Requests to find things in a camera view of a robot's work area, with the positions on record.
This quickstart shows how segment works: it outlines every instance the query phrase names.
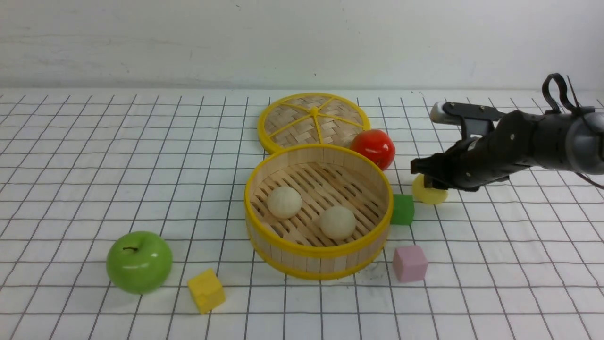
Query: pink cube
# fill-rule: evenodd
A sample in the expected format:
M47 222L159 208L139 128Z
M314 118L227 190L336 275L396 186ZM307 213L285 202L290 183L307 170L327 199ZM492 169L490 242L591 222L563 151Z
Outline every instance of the pink cube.
M428 260L418 245L398 247L394 251L392 266L401 283L421 281L428 270Z

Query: white wall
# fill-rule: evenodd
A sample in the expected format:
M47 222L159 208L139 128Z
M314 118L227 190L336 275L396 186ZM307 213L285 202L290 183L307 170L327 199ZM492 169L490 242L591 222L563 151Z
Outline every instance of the white wall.
M602 0L0 0L0 86L604 90Z

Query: green apple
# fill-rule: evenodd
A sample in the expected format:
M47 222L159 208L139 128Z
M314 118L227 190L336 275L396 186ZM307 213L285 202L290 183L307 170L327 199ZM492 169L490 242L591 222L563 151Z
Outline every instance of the green apple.
M106 270L120 289L147 294L159 288L172 269L172 250L158 234L135 231L120 237L109 249Z

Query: green cube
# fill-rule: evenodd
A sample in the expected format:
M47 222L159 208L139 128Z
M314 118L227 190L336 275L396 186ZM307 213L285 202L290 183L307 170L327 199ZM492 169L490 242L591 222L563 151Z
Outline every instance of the green cube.
M413 222L415 207L413 205L412 195L394 195L394 211L390 218L390 224L398 224L401 226L410 226Z

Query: apple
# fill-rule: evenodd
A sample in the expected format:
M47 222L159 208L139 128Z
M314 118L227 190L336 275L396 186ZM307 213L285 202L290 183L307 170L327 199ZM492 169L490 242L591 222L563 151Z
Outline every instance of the apple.
M172 250L158 234L135 231L109 249L105 264L109 279L120 289L147 294L159 288L172 269Z
M388 169L396 153L388 134L376 129L361 131L350 142L349 148L367 157L381 170Z

